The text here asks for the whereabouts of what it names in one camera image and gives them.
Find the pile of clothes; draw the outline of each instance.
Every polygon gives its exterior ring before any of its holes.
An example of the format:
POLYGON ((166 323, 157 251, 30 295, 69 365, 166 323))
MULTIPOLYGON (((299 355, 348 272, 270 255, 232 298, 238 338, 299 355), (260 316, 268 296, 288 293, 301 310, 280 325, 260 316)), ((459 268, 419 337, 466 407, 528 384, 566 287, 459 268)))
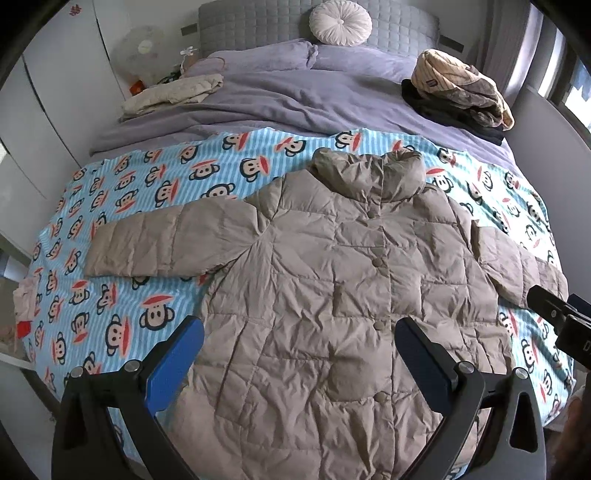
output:
POLYGON ((495 82, 451 55, 425 50, 402 97, 421 116, 501 145, 515 120, 495 82))

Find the jacket sleeve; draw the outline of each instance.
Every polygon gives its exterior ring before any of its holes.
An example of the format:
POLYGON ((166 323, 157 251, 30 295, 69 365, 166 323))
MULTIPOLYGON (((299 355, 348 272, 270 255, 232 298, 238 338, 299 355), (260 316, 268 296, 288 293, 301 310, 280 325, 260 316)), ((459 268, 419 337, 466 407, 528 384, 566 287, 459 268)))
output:
POLYGON ((558 268, 517 245, 498 228, 478 226, 460 205, 452 199, 449 202, 468 248, 501 297, 527 308, 527 293, 540 285, 566 301, 568 283, 558 268))
MULTIPOLYGON (((264 190, 271 203, 278 202, 280 180, 264 190)), ((137 213, 97 230, 84 273, 89 277, 200 275, 239 257, 262 235, 270 219, 257 205, 227 197, 137 213)))

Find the beige down jacket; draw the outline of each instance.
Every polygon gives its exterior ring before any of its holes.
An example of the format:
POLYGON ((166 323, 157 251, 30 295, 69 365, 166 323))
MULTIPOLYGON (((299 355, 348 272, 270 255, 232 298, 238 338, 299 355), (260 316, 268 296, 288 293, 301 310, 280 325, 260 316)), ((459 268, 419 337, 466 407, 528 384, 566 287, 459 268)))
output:
MULTIPOLYGON (((223 197, 101 227, 88 275, 217 271, 206 341, 168 434, 202 478, 398 478, 441 420, 394 346, 415 319, 457 360, 512 367, 498 293, 525 305, 566 280, 426 184, 421 155, 314 153, 244 201, 223 197)), ((469 459, 486 414, 460 460, 469 459)))

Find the tufted headboard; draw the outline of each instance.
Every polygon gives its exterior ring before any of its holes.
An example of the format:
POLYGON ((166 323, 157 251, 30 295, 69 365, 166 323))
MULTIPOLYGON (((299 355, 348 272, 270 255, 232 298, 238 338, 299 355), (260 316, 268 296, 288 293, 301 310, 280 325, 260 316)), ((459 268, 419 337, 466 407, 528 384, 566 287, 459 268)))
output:
MULTIPOLYGON (((202 56, 216 50, 245 50, 295 38, 316 40, 308 25, 310 11, 326 0, 216 0, 199 7, 202 56)), ((356 0, 370 14, 374 28, 366 45, 416 56, 433 48, 439 19, 392 0, 356 0)))

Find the white wardrobe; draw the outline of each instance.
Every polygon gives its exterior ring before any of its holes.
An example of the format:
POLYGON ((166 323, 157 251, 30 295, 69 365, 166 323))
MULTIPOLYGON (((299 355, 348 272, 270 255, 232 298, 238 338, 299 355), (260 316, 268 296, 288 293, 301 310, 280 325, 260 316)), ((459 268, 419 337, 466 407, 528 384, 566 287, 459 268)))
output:
POLYGON ((123 100, 92 0, 69 2, 0 90, 0 235, 24 254, 123 100))

